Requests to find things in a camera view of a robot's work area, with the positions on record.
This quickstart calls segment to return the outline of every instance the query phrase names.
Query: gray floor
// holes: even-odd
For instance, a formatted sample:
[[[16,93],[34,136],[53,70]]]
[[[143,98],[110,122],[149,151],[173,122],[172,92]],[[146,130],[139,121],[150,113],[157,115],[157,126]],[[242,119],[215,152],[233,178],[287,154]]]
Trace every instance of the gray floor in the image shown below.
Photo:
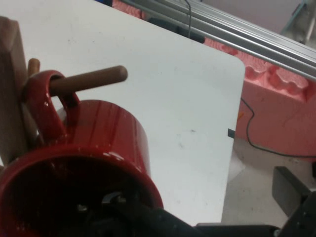
[[[245,169],[227,185],[222,222],[282,227],[287,217],[272,198],[273,168],[286,166],[309,188],[314,188],[311,164],[260,151],[241,139],[235,139],[234,150]]]

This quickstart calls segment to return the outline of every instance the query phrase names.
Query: screw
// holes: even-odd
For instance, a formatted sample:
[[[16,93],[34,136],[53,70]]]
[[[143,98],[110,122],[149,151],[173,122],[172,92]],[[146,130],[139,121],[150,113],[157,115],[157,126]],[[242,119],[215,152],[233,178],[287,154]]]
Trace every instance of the screw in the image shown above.
[[[175,232],[178,231],[178,226],[176,224],[174,224],[172,228],[173,228],[173,231]]]
[[[80,212],[80,213],[84,213],[84,212],[87,212],[88,210],[88,207],[85,206],[85,205],[81,205],[81,204],[78,204],[77,205],[77,211]]]
[[[159,221],[163,221],[163,217],[161,215],[158,216]]]
[[[297,227],[298,229],[304,229],[304,228],[305,228],[304,225],[302,225],[301,222],[297,222],[297,223],[296,223],[296,227]]]
[[[135,201],[139,201],[140,197],[139,197],[139,193],[138,192],[136,192],[134,194],[134,199],[135,199]]]
[[[280,234],[280,230],[275,230],[275,231],[273,232],[273,236],[274,236],[274,237],[277,237],[278,234]]]
[[[124,198],[122,195],[118,195],[116,201],[118,203],[126,203],[126,198]]]

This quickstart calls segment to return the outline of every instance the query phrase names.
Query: pink foam padding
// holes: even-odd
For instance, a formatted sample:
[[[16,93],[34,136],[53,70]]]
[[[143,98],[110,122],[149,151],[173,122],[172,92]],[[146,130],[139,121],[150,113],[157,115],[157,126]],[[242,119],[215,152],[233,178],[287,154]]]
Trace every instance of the pink foam padding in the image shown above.
[[[118,0],[113,7],[138,18],[143,14]],[[205,38],[204,44],[245,64],[242,97],[255,112],[249,129],[254,144],[285,154],[316,155],[315,82],[214,40]],[[237,122],[236,136],[247,140],[251,112],[242,102],[239,112],[244,115]]]
[[[269,78],[269,82],[276,89],[286,89],[293,95],[304,92],[309,86],[308,81],[304,77],[283,68],[275,70]]]
[[[119,11],[123,11],[129,15],[135,16],[137,18],[141,18],[141,16],[142,16],[141,15],[142,11],[140,9],[137,9],[137,8],[134,8],[130,5],[127,5],[119,0],[114,0],[112,7],[119,10]]]
[[[249,80],[259,79],[266,71],[268,71],[269,67],[265,61],[255,58],[247,53],[238,52],[236,55],[245,65],[245,78]]]
[[[220,42],[214,41],[214,40],[209,39],[209,38],[205,38],[204,44],[207,45],[207,46],[210,46],[212,48],[215,48],[217,50],[220,50],[222,52],[228,53],[230,55],[238,54],[238,50],[237,49],[234,49],[232,47],[226,46],[226,45],[224,45],[224,44],[222,44]]]

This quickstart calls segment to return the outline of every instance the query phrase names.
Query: aluminum rail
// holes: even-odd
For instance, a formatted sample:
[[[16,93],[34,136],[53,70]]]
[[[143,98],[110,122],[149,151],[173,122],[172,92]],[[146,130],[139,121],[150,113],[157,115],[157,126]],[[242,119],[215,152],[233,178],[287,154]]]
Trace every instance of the aluminum rail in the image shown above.
[[[188,6],[174,0],[121,0],[181,27],[189,22]],[[190,1],[191,31],[249,53],[306,78],[316,80],[316,51],[204,3]]]

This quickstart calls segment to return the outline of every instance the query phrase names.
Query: black mount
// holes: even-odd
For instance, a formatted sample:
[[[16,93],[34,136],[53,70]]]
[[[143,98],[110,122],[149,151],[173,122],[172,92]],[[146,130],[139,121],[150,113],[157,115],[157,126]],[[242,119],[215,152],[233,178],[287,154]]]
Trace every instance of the black mount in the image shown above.
[[[163,209],[148,208],[135,194],[106,195],[97,211],[80,212],[84,221],[63,229],[64,237],[314,237],[316,192],[301,183],[287,168],[276,167],[273,197],[290,216],[283,228],[270,225],[225,226],[198,224],[192,227]]]

